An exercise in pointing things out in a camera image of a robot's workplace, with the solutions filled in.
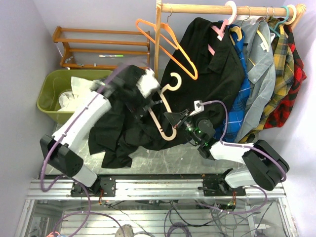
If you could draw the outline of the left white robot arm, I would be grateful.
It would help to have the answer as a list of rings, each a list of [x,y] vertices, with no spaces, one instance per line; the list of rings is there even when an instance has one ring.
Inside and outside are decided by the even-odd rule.
[[[94,124],[107,113],[112,105],[110,96],[125,85],[118,77],[107,77],[93,83],[87,96],[68,121],[53,135],[44,135],[40,140],[44,162],[40,173],[40,188],[48,192],[44,184],[45,171],[48,165],[83,185],[83,190],[89,196],[100,192],[101,184],[98,175],[88,168],[78,155],[79,145]]]

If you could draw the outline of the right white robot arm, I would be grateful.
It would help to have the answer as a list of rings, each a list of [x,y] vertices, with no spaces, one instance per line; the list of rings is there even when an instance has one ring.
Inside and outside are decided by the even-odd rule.
[[[227,160],[242,165],[226,170],[223,180],[218,182],[218,191],[225,196],[235,188],[250,185],[271,191],[283,181],[290,169],[288,163],[264,140],[248,144],[220,142],[214,139],[215,129],[207,118],[193,122],[188,110],[165,112],[164,116],[173,128],[183,131],[186,137],[194,141],[205,160]]]

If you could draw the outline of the black button-up shirt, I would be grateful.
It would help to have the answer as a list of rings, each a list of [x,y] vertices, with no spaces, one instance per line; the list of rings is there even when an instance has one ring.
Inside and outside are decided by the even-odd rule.
[[[130,65],[117,77],[125,81],[125,85],[136,85],[137,80],[145,74],[145,70]],[[197,86],[201,79],[193,80],[185,72],[180,72],[182,85],[175,92],[167,92],[166,98],[172,112],[180,112],[184,109],[193,109],[193,100],[197,99]],[[118,169],[131,167],[132,158],[129,156],[139,147],[159,151],[180,144],[187,143],[183,131],[178,131],[172,141],[164,140],[150,115],[139,120],[130,112],[123,103],[120,90],[110,97],[112,108],[105,113],[91,128],[88,139],[89,152],[94,155],[105,152],[101,167]],[[163,115],[166,110],[162,105],[157,105],[154,112],[164,131],[169,134],[171,125]]]

